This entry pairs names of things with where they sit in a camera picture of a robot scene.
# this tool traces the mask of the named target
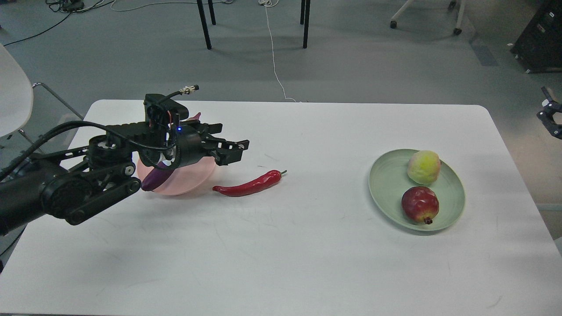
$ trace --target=oval plate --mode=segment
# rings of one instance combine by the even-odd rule
[[[439,178],[426,186],[439,200],[439,213],[433,223],[416,223],[402,210],[402,195],[411,187],[420,186],[408,177],[408,162],[418,150],[398,149],[379,157],[369,175],[369,190],[380,210],[399,225],[417,231],[438,231],[456,222],[463,213],[465,193],[456,173],[441,161]]]
[[[161,186],[153,191],[162,195],[181,195],[187,193],[205,182],[215,170],[215,159],[203,157],[199,162],[177,168]],[[139,159],[137,176],[142,181],[152,171],[153,167],[145,166]]]

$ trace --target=eggplant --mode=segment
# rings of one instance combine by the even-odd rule
[[[160,161],[157,164],[160,168],[168,168],[166,164]],[[147,176],[142,180],[140,188],[144,191],[153,191],[157,187],[161,186],[168,178],[174,173],[174,169],[152,169]]]
[[[192,117],[190,117],[190,118],[187,119],[187,120],[188,120],[188,121],[189,121],[189,120],[199,120],[200,117],[201,117],[201,112],[195,114],[195,116],[192,116]]]

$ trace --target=fake vegetable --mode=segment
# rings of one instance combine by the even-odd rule
[[[214,186],[212,190],[226,196],[238,197],[250,195],[272,187],[281,180],[281,177],[285,172],[287,171],[285,170],[283,172],[279,172],[277,170],[271,170],[248,183],[244,183],[235,187]]]
[[[192,116],[187,120],[198,120],[200,117],[201,117],[201,112],[195,114],[195,116]],[[140,185],[140,188],[143,191],[153,191],[154,189],[164,184],[164,182],[168,180],[168,178],[172,175],[172,173],[174,173],[174,169],[168,168],[168,166],[164,164],[162,161],[160,161],[156,166],[165,170],[156,169],[156,168],[152,169],[147,174],[147,176],[142,180],[142,184]]]
[[[402,195],[402,209],[417,223],[431,224],[439,212],[439,200],[428,187],[413,187]]]

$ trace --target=floor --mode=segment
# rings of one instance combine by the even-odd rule
[[[84,2],[86,7],[96,3]],[[119,0],[113,9],[154,2],[162,1]],[[42,1],[0,4],[4,45],[38,34],[66,16]],[[414,2],[398,28],[391,29],[390,17],[402,4],[312,1],[307,49],[301,47],[300,0],[280,0],[267,10],[257,0],[215,4],[210,51],[195,4],[126,12],[106,5],[72,14],[52,30],[7,49],[31,82],[48,84],[82,114],[96,100],[139,100],[186,84],[198,84],[201,90],[178,100],[482,105],[553,239],[562,236],[562,141],[535,117],[544,99],[542,86],[562,98],[562,73],[526,74],[509,52],[539,1],[511,0],[508,6],[501,0],[470,1],[459,36],[452,34],[458,10],[448,11],[446,0]],[[34,111],[24,127],[32,138],[76,119],[44,89],[36,89],[34,97]],[[71,133],[61,135],[42,149],[65,149],[71,139]],[[16,133],[0,138],[0,145],[4,167],[28,143]],[[0,238],[0,251],[8,248],[0,255],[4,263],[19,233]]]

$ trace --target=black cable on floor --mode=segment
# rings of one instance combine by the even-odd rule
[[[30,38],[37,37],[37,36],[39,36],[39,35],[41,35],[41,34],[47,32],[47,31],[53,29],[55,26],[59,25],[60,23],[64,22],[64,20],[68,19],[68,17],[69,17],[71,14],[72,14],[72,12],[69,13],[67,16],[65,16],[65,18],[62,19],[59,23],[53,25],[52,27],[46,29],[45,31],[43,31],[43,32],[41,32],[41,33],[39,33],[39,34],[36,34],[36,35],[34,35],[34,36],[30,36],[30,37],[27,37],[27,38],[24,38],[24,39],[20,39],[20,40],[17,40],[17,41],[15,41],[15,42],[7,43],[6,45],[4,45],[4,47],[6,47],[6,46],[8,46],[8,45],[11,45],[11,44],[15,44],[15,43],[22,42],[22,41],[24,41],[24,40],[26,40],[26,39],[30,39]]]

